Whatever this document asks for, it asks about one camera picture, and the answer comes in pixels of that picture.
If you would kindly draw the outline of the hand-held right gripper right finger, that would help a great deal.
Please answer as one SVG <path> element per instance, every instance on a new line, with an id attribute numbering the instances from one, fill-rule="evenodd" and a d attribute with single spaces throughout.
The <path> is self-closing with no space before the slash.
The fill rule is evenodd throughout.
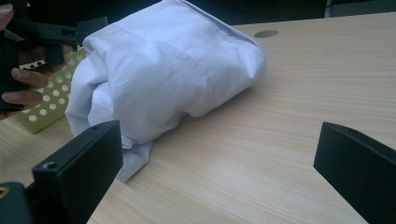
<path id="1" fill-rule="evenodd" d="M 396 224 L 396 150 L 324 122 L 314 168 L 369 224 Z"/>

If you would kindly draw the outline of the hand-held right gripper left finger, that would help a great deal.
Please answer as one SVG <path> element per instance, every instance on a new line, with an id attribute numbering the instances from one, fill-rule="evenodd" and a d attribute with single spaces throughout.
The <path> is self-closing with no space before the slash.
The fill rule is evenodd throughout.
<path id="1" fill-rule="evenodd" d="M 87 224 L 123 165 L 120 123 L 88 128 L 33 168 L 36 224 Z"/>

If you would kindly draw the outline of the yellow-green perforated plastic basket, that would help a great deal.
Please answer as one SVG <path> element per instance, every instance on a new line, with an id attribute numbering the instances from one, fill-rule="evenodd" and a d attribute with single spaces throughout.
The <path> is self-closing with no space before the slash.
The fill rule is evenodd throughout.
<path id="1" fill-rule="evenodd" d="M 42 102 L 11 117 L 12 124 L 28 133 L 38 133 L 64 116 L 70 97 L 70 86 L 78 64 L 86 57 L 86 51 L 78 46 L 77 51 L 68 55 L 68 64 L 49 78 L 45 88 L 38 89 Z"/>

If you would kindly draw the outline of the white shirt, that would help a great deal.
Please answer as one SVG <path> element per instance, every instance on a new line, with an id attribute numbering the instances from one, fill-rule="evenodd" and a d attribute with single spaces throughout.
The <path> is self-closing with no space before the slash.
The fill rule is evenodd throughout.
<path id="1" fill-rule="evenodd" d="M 153 141 L 183 117 L 201 117 L 265 72 L 261 46 L 186 0 L 162 0 L 88 35 L 65 114 L 73 134 L 120 122 L 127 181 Z"/>

